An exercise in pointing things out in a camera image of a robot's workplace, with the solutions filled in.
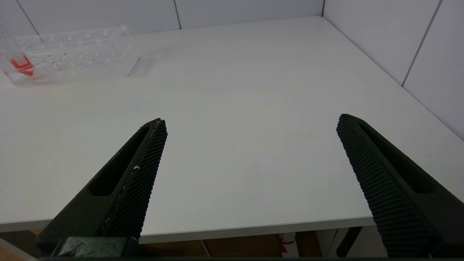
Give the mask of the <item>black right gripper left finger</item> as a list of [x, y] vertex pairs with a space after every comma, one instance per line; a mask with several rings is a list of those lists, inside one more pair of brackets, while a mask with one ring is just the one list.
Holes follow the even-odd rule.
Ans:
[[57, 243], [67, 237], [140, 238], [166, 141], [164, 120], [141, 126], [37, 236], [37, 242]]

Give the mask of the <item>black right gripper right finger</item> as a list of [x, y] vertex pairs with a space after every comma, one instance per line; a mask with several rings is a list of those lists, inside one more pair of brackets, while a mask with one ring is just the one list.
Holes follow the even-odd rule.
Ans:
[[360, 118], [337, 134], [390, 258], [462, 258], [464, 205]]

